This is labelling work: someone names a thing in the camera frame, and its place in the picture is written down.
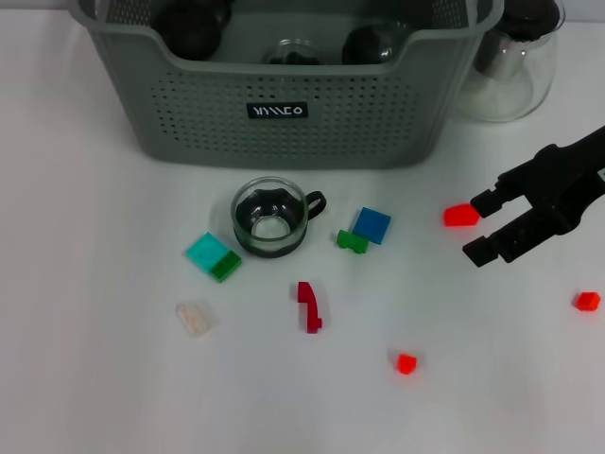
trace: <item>red curved block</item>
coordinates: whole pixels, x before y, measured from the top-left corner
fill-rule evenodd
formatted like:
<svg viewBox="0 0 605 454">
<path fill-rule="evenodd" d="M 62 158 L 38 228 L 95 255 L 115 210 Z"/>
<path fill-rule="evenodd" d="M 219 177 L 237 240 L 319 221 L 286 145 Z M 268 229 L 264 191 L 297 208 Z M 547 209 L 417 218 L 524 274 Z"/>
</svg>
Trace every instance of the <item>red curved block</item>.
<svg viewBox="0 0 605 454">
<path fill-rule="evenodd" d="M 298 291 L 299 303 L 307 305 L 306 332 L 308 334 L 317 334 L 322 328 L 322 321 L 318 311 L 318 302 L 315 299 L 315 293 L 308 282 L 299 282 Z"/>
</svg>

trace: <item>black lid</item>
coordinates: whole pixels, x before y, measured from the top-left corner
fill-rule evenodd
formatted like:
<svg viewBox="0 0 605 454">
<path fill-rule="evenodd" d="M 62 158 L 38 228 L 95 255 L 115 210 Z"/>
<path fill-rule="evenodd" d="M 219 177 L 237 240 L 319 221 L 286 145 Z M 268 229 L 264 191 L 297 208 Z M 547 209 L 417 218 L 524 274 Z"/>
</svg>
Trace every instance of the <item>black lid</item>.
<svg viewBox="0 0 605 454">
<path fill-rule="evenodd" d="M 506 0 L 495 29 L 515 41 L 537 41 L 557 29 L 561 13 L 555 0 Z"/>
</svg>

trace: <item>red plastic piece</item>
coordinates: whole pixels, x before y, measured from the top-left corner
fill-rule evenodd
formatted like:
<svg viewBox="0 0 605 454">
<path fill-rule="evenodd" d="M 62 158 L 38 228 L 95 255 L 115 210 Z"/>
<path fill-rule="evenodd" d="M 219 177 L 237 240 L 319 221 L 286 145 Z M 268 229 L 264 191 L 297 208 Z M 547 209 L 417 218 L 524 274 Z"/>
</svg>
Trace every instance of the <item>red plastic piece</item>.
<svg viewBox="0 0 605 454">
<path fill-rule="evenodd" d="M 579 310 L 594 312 L 598 309 L 598 304 L 601 302 L 601 297 L 595 292 L 584 292 L 578 297 L 576 307 Z"/>
<path fill-rule="evenodd" d="M 418 366 L 416 357 L 402 354 L 397 358 L 397 370 L 404 375 L 410 375 L 416 370 L 416 366 Z"/>
<path fill-rule="evenodd" d="M 318 302 L 315 299 L 315 293 L 308 282 L 299 282 L 299 303 L 307 305 L 306 312 L 306 332 L 308 334 L 317 334 L 322 326 L 320 313 L 318 312 Z"/>
<path fill-rule="evenodd" d="M 475 227 L 481 216 L 470 203 L 452 206 L 443 213 L 445 227 Z"/>
</svg>

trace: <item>perforated basket wall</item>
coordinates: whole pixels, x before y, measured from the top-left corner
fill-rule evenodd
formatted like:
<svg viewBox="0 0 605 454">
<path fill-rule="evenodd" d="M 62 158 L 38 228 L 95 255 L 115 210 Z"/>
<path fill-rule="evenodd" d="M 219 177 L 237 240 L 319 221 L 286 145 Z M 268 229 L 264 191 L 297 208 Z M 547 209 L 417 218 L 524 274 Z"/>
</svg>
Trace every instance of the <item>perforated basket wall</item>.
<svg viewBox="0 0 605 454">
<path fill-rule="evenodd" d="M 482 32 L 502 9 L 501 0 L 479 1 L 479 25 L 469 29 L 464 0 L 428 0 L 430 26 L 448 29 L 413 35 L 395 62 L 297 67 L 182 61 L 148 27 L 157 4 L 113 0 L 102 21 L 90 1 L 75 1 L 72 13 L 90 29 L 148 154 L 190 164 L 281 168 L 422 160 Z M 249 118 L 249 103 L 274 102 L 306 103 L 308 117 Z"/>
</svg>

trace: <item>blue block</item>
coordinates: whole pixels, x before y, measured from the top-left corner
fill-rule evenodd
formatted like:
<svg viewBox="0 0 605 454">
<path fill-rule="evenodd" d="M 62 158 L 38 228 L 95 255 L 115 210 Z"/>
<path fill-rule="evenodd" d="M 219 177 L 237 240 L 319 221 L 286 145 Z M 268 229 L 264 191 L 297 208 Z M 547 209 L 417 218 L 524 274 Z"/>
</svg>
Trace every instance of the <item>blue block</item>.
<svg viewBox="0 0 605 454">
<path fill-rule="evenodd" d="M 353 228 L 353 234 L 366 238 L 372 243 L 382 244 L 389 223 L 390 216 L 383 215 L 370 208 L 363 208 Z"/>
<path fill-rule="evenodd" d="M 189 260 L 206 272 L 210 272 L 228 253 L 229 248 L 214 238 L 211 233 L 205 234 L 185 251 Z"/>
</svg>

